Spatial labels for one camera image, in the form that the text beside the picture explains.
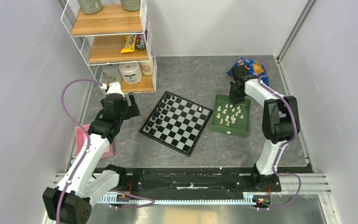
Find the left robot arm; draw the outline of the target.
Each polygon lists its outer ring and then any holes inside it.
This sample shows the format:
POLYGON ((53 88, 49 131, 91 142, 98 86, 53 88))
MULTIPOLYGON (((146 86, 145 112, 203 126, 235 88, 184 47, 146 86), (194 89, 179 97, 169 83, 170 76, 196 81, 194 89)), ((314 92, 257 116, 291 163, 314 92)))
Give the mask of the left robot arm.
POLYGON ((111 189, 123 190, 128 179, 123 167, 108 165, 93 182, 89 182, 95 168, 114 138, 123 121, 139 116, 133 95, 125 96, 119 82, 100 84, 106 90, 102 110, 85 133, 86 140, 74 163, 54 188, 47 187, 42 198, 46 212, 58 224, 87 223, 92 207, 111 189))

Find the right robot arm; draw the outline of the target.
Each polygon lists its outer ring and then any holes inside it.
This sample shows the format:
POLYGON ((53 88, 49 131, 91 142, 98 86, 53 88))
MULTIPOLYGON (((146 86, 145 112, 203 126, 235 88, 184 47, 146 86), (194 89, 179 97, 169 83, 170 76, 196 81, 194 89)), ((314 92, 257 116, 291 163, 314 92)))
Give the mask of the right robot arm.
POLYGON ((229 100, 240 103, 249 96, 263 107, 262 132, 266 140, 250 178, 251 187, 262 191, 279 180, 277 164, 285 147, 300 132, 297 99, 271 89, 244 65, 232 68, 231 74, 229 100))

